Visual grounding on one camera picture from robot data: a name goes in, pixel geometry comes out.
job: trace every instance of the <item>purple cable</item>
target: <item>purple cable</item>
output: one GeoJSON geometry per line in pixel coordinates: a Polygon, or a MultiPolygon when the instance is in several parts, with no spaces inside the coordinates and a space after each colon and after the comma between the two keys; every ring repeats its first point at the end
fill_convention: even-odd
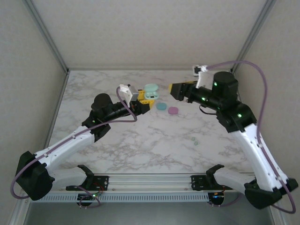
{"type": "MultiPolygon", "coordinates": [[[[124,103],[124,101],[121,99],[120,95],[119,95],[119,90],[120,90],[120,87],[117,87],[117,97],[118,99],[120,100],[120,102],[123,104],[123,106],[127,109],[127,111],[133,116],[134,120],[112,120],[112,121],[108,121],[108,122],[105,122],[105,123],[101,123],[101,124],[98,124],[96,126],[93,126],[93,127],[90,127],[88,129],[85,129],[77,134],[75,134],[74,136],[77,137],[85,132],[88,132],[92,129],[95,129],[95,128],[98,128],[100,126],[103,126],[103,125],[106,125],[106,124],[110,124],[110,123],[118,123],[118,122],[123,122],[123,123],[132,123],[132,122],[136,122],[137,121],[137,117],[136,115],[130,110],[130,108],[124,103]]],[[[64,145],[65,143],[67,143],[68,141],[72,140],[73,137],[69,137],[67,138],[66,140],[62,141],[61,143],[59,143],[58,145],[54,146],[52,149],[50,149],[49,151],[46,152],[47,155],[49,155],[51,152],[55,151],[56,149],[58,149],[60,146],[64,145]]],[[[26,198],[29,198],[29,196],[18,196],[16,195],[15,191],[14,191],[14,186],[15,186],[15,183],[17,181],[17,179],[22,175],[22,173],[27,170],[28,167],[30,167],[32,164],[34,164],[35,162],[39,161],[40,159],[42,159],[43,157],[45,157],[44,155],[41,155],[39,157],[37,157],[36,159],[32,160],[30,163],[28,163],[26,166],[24,166],[19,172],[18,174],[14,177],[13,181],[11,182],[11,185],[10,185],[10,193],[11,195],[16,198],[16,199],[26,199],[26,198]]]]}
{"type": "MultiPolygon", "coordinates": [[[[92,198],[95,198],[91,192],[89,192],[88,190],[84,189],[83,187],[81,187],[81,186],[75,186],[75,187],[81,189],[82,191],[84,191],[85,193],[88,194],[88,195],[83,196],[83,197],[80,199],[80,201],[79,201],[79,206],[80,206],[80,208],[82,207],[82,205],[81,205],[82,201],[83,201],[87,196],[91,196],[92,198]]],[[[92,209],[92,208],[97,208],[97,207],[99,207],[99,206],[101,205],[101,202],[99,201],[98,198],[95,198],[95,199],[97,200],[98,205],[95,205],[95,206],[84,206],[84,208],[85,208],[85,209],[92,209]]]]}
{"type": "MultiPolygon", "coordinates": [[[[242,194],[241,194],[241,193],[238,193],[237,198],[234,199],[232,202],[226,203],[226,204],[224,204],[224,205],[216,205],[216,206],[217,206],[217,207],[226,207],[226,206],[233,205],[233,204],[235,204],[241,197],[242,197],[242,194]]],[[[212,207],[215,207],[215,205],[214,205],[212,202],[209,202],[209,205],[211,205],[212,207]]]]}
{"type": "MultiPolygon", "coordinates": [[[[260,75],[262,76],[262,80],[263,80],[263,84],[264,84],[264,95],[263,95],[263,101],[262,101],[262,107],[261,107],[261,111],[259,113],[259,118],[258,118],[258,122],[257,122],[257,130],[256,130],[256,136],[257,136],[257,141],[259,144],[262,144],[262,141],[261,141],[261,136],[260,136],[260,130],[261,130],[261,125],[262,125],[262,118],[263,118],[263,113],[264,113],[264,109],[265,109],[265,105],[266,105],[266,101],[267,101],[267,95],[268,95],[268,86],[267,86],[267,79],[262,71],[262,69],[260,69],[256,64],[252,63],[252,62],[249,62],[249,61],[246,61],[246,60],[240,60],[240,61],[228,61],[228,62],[222,62],[222,63],[219,63],[219,64],[215,64],[215,65],[212,65],[212,66],[208,66],[206,67],[208,70],[210,69],[213,69],[213,68],[217,68],[217,67],[220,67],[220,66],[224,66],[224,65],[227,65],[227,64],[233,64],[233,63],[244,63],[244,64],[248,64],[248,65],[251,65],[253,66],[259,73],[260,75]]],[[[292,194],[291,192],[289,191],[288,187],[286,186],[286,184],[281,180],[280,178],[280,175],[276,169],[276,167],[274,166],[274,164],[272,163],[270,157],[268,156],[266,150],[264,149],[264,147],[262,146],[261,147],[261,150],[262,150],[262,153],[263,155],[266,157],[268,163],[270,164],[272,170],[274,171],[276,177],[279,179],[279,182],[281,183],[281,185],[283,186],[283,188],[285,189],[289,199],[290,199],[290,202],[291,202],[291,205],[292,205],[292,211],[288,211],[288,210],[285,210],[285,209],[282,209],[276,205],[272,205],[274,208],[280,210],[280,211],[283,211],[283,212],[286,212],[286,213],[290,213],[290,214],[293,214],[296,212],[296,205],[295,205],[295,202],[293,200],[293,197],[292,197],[292,194]]]]}

